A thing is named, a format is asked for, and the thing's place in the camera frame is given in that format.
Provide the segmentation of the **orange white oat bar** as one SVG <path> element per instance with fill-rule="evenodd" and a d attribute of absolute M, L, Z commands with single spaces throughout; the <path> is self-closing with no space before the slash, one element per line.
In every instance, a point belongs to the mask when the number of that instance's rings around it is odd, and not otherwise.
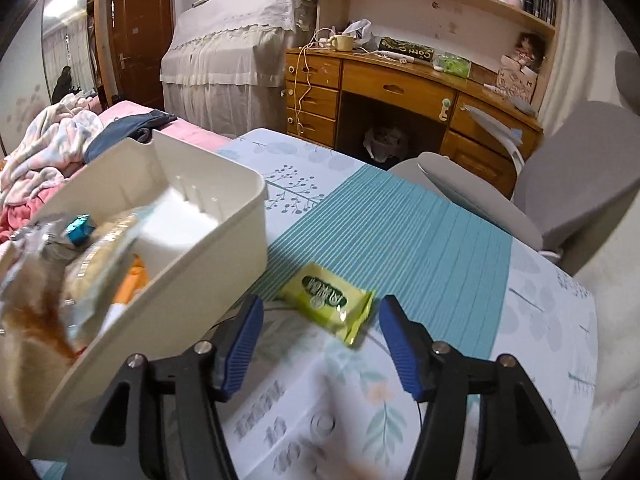
<path fill-rule="evenodd" d="M 149 274 L 146 266 L 142 258 L 138 254 L 134 254 L 131 266 L 116 290 L 112 303 L 106 312 L 98 333 L 99 336 L 104 334 L 116 322 L 148 283 Z"/>

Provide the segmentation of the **green tea snack packet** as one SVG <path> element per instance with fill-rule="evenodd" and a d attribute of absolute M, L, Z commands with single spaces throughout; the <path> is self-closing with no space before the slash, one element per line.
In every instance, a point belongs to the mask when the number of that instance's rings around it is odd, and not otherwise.
<path fill-rule="evenodd" d="M 277 298 L 352 347 L 370 316 L 375 291 L 360 289 L 311 262 L 280 288 Z"/>

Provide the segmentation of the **blue white snack packet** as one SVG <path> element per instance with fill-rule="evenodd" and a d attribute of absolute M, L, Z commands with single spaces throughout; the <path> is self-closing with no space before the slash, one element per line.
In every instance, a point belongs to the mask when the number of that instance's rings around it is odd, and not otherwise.
<path fill-rule="evenodd" d="M 67 243 L 80 247 L 86 244 L 95 229 L 96 224 L 90 214 L 80 214 L 66 226 L 63 231 L 63 237 Z"/>

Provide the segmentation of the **white silver snack packet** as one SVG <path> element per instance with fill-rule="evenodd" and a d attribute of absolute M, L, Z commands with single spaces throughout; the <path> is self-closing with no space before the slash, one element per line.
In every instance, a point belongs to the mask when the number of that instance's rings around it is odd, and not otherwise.
<path fill-rule="evenodd" d="M 81 253 L 65 234 L 75 219 L 51 214 L 17 233 L 17 254 L 1 280 L 2 314 L 26 308 L 44 313 L 58 305 L 66 268 Z"/>

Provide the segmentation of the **clear bag orange cubes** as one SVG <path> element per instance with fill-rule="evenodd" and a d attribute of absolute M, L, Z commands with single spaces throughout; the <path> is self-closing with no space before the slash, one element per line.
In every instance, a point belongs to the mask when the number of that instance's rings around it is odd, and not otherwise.
<path fill-rule="evenodd" d="M 64 263 L 14 264 L 1 284 L 6 346 L 1 374 L 17 427 L 33 432 L 58 384 L 77 359 L 58 316 Z"/>

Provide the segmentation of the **grey office chair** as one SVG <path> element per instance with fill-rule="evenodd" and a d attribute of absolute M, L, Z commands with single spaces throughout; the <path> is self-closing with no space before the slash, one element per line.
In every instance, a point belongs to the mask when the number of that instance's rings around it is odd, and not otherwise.
<path fill-rule="evenodd" d="M 625 106 L 579 103 L 529 158 L 506 126 L 477 107 L 466 111 L 509 152 L 516 170 L 512 196 L 445 156 L 424 152 L 392 174 L 422 186 L 503 229 L 552 262 L 563 245 L 639 188 L 639 57 L 620 51 L 615 78 Z"/>

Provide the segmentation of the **pink bed blanket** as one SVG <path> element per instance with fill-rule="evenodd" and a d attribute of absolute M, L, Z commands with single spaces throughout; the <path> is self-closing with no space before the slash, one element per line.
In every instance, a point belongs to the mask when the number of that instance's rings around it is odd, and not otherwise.
<path fill-rule="evenodd" d="M 211 212 L 213 197 L 223 202 L 227 196 L 206 180 L 222 165 L 216 157 L 230 142 L 228 136 L 204 130 L 181 118 L 155 129 L 147 144 L 122 140 L 65 179 L 66 185 L 38 210 L 27 226 L 51 214 L 90 214 L 96 222 L 104 222 L 114 214 L 153 203 L 167 190 L 195 203 L 198 198 L 192 186 L 201 190 L 203 209 Z M 6 243 L 11 243 L 20 231 L 14 232 Z"/>

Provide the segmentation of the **navy blue garment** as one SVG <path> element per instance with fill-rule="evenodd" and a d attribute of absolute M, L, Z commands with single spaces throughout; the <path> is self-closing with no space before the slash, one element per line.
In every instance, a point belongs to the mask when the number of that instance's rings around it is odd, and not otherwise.
<path fill-rule="evenodd" d="M 161 110 L 114 119 L 89 143 L 84 151 L 84 163 L 88 165 L 122 140 L 147 144 L 152 140 L 155 129 L 164 128 L 176 119 L 176 115 Z"/>

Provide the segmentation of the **wooden desk with drawers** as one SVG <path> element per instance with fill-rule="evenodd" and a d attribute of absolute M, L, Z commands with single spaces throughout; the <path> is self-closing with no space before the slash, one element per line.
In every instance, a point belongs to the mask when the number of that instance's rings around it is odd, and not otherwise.
<path fill-rule="evenodd" d="M 409 158 L 449 157 L 510 195 L 516 171 L 508 151 L 471 116 L 477 108 L 515 131 L 529 157 L 544 138 L 536 119 L 480 84 L 364 53 L 294 48 L 285 55 L 286 131 L 367 162 L 368 131 L 396 129 Z"/>

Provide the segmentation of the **doll on box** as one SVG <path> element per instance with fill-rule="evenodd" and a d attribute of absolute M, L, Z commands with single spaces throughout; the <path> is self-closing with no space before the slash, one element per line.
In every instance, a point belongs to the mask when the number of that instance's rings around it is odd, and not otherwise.
<path fill-rule="evenodd" d="M 515 47 L 500 58 L 496 86 L 509 98 L 532 102 L 546 42 L 536 34 L 521 32 Z"/>

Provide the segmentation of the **green snack bag on desk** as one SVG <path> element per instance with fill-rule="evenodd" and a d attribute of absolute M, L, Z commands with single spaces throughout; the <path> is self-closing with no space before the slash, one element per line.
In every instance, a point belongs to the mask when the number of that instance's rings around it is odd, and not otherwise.
<path fill-rule="evenodd" d="M 434 70 L 447 75 L 468 79 L 472 62 L 463 56 L 449 52 L 436 52 L 433 58 Z"/>

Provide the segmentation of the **floral cream curtain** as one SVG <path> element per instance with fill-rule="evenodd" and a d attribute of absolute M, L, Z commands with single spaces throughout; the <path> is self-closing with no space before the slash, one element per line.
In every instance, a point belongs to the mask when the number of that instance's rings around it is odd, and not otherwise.
<path fill-rule="evenodd" d="M 639 110 L 639 0 L 560 0 L 551 81 L 541 105 L 556 133 L 584 101 Z M 566 270 L 593 292 L 599 357 L 593 409 L 577 466 L 602 479 L 638 452 L 639 194 L 629 192 L 570 243 Z"/>

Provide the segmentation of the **yellow mug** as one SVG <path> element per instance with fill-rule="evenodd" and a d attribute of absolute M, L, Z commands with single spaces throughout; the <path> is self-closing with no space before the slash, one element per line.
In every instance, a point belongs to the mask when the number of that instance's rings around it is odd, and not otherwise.
<path fill-rule="evenodd" d="M 355 38 L 349 35 L 333 35 L 329 38 L 329 46 L 336 52 L 352 52 Z"/>

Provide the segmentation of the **white plastic bag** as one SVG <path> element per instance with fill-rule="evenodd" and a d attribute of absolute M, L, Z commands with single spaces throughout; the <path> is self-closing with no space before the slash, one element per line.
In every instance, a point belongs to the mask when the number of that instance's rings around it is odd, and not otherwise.
<path fill-rule="evenodd" d="M 372 22 L 367 18 L 351 22 L 342 32 L 343 36 L 349 36 L 354 40 L 355 47 L 364 47 L 372 38 Z"/>

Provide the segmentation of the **brown wooden door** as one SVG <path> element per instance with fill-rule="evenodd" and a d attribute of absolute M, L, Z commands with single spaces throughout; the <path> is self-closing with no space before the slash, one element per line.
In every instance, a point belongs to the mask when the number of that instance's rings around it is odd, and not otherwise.
<path fill-rule="evenodd" d="M 116 96 L 164 107 L 160 62 L 174 33 L 174 0 L 107 0 Z"/>

